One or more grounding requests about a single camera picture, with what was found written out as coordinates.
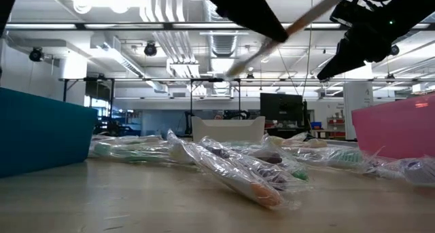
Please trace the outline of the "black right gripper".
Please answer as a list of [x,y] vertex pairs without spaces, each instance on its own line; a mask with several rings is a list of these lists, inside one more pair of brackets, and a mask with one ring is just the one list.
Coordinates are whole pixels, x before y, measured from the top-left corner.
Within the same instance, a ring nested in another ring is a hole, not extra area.
[[408,23],[381,12],[360,12],[338,42],[335,56],[317,74],[320,81],[389,56],[392,44],[408,32]]

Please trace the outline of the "red storage shelf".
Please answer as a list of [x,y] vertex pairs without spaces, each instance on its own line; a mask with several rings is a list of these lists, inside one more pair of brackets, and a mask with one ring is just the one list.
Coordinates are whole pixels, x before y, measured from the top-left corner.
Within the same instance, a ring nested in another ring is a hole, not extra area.
[[344,140],[346,138],[345,118],[328,118],[327,128],[330,139]]

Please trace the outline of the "pink plastic bin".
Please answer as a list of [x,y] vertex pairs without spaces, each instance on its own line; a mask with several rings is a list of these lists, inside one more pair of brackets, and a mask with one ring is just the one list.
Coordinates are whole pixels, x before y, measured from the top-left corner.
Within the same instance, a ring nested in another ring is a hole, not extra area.
[[435,157],[435,93],[352,112],[359,148],[387,158]]

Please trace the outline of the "white plastic bin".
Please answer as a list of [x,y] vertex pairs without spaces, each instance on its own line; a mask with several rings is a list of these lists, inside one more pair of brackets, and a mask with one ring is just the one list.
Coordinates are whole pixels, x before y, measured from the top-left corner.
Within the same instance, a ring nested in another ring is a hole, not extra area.
[[218,142],[262,140],[264,135],[265,117],[254,120],[203,120],[192,117],[192,137],[199,143],[204,137]]

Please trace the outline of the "teal plastic bin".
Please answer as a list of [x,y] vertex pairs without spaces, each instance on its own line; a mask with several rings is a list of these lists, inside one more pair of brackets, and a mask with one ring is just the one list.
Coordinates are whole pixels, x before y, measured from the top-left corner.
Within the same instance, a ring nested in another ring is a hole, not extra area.
[[94,109],[0,88],[0,178],[83,162],[96,120]]

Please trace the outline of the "silver ventilation duct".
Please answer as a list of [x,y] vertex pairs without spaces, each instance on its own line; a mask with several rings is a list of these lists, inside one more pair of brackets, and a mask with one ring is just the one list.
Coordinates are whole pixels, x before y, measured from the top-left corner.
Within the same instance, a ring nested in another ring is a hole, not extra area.
[[[214,7],[208,7],[206,13],[207,22],[228,22],[228,19],[218,15]],[[214,57],[231,58],[237,51],[239,31],[208,31],[209,46]]]

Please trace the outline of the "black workstation frame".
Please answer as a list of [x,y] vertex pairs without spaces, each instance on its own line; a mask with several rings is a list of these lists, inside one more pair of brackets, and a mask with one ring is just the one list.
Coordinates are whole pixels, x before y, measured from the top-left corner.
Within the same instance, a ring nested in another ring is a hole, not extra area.
[[217,78],[217,77],[209,77],[209,78],[155,78],[155,77],[142,77],[142,78],[112,78],[112,77],[84,77],[84,78],[59,78],[59,81],[63,82],[63,101],[65,102],[67,100],[67,92],[70,88],[72,88],[77,82],[111,82],[111,88],[110,88],[110,105],[113,105],[113,101],[115,99],[115,84],[117,82],[144,82],[148,84],[149,86],[153,87],[155,90],[159,90],[157,88],[157,84],[161,83],[188,83],[190,87],[190,96],[188,97],[188,100],[190,101],[190,109],[189,113],[190,116],[193,116],[193,84],[196,82],[208,82],[208,83],[222,83],[222,82],[228,82],[229,84],[236,82],[236,90],[238,92],[241,91],[241,79],[235,78],[235,79],[224,79],[224,78]]

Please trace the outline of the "black frame bar with lights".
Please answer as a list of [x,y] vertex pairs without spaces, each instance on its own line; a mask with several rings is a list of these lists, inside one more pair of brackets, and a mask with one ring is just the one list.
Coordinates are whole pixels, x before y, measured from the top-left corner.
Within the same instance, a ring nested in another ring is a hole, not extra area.
[[247,31],[232,22],[49,23],[13,22],[7,31]]

